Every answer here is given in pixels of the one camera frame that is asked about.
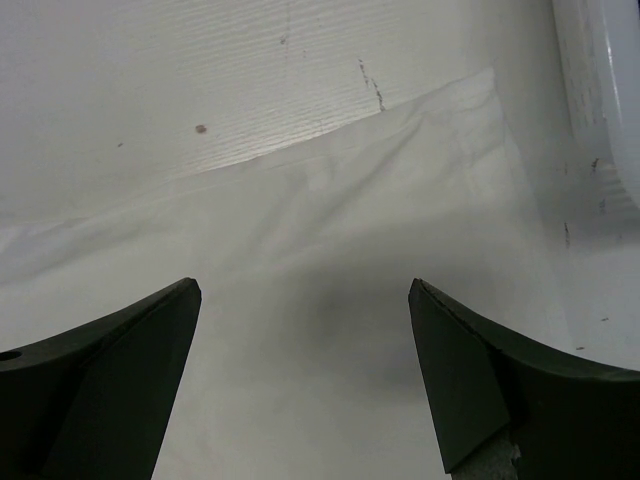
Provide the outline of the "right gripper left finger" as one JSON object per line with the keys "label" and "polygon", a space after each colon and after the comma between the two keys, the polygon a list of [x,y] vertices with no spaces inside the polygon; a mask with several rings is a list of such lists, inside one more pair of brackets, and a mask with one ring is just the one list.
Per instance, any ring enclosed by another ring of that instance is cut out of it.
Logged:
{"label": "right gripper left finger", "polygon": [[2,352],[2,478],[151,478],[200,306],[197,281],[184,278]]}

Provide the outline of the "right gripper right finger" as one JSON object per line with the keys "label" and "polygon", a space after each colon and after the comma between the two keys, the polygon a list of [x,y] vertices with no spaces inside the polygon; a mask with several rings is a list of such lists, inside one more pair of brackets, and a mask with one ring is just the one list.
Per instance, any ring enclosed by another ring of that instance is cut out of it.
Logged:
{"label": "right gripper right finger", "polygon": [[454,479],[635,479],[639,374],[489,320],[417,279],[409,308],[444,466]]}

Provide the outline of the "white cartoon-print t-shirt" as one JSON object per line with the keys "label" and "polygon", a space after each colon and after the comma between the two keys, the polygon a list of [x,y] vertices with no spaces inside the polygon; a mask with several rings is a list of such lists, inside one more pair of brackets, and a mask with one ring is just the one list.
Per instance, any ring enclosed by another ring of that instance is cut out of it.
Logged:
{"label": "white cartoon-print t-shirt", "polygon": [[158,479],[441,479],[421,278],[566,345],[533,195],[486,71],[127,208],[1,232],[1,345],[183,277],[203,304]]}

